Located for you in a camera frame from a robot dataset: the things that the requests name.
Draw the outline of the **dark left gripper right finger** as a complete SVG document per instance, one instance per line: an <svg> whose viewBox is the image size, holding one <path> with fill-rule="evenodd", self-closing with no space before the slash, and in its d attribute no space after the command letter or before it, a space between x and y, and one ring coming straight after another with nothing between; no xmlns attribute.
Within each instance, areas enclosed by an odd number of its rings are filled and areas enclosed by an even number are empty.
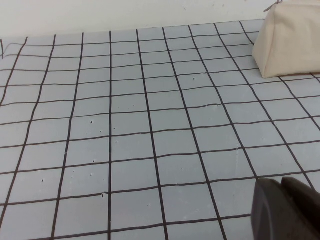
<svg viewBox="0 0 320 240"><path fill-rule="evenodd" d="M320 239L320 193L293 177L283 177L282 189L293 201L305 224Z"/></svg>

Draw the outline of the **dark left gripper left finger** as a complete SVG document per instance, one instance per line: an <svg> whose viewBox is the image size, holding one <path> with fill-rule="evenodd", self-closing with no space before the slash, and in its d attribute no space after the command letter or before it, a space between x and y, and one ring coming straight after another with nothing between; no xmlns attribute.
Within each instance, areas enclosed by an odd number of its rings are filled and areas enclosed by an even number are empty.
<svg viewBox="0 0 320 240"><path fill-rule="evenodd" d="M255 240L291 240L294 216L288 195L277 181L266 178L256 181L251 210Z"/></svg>

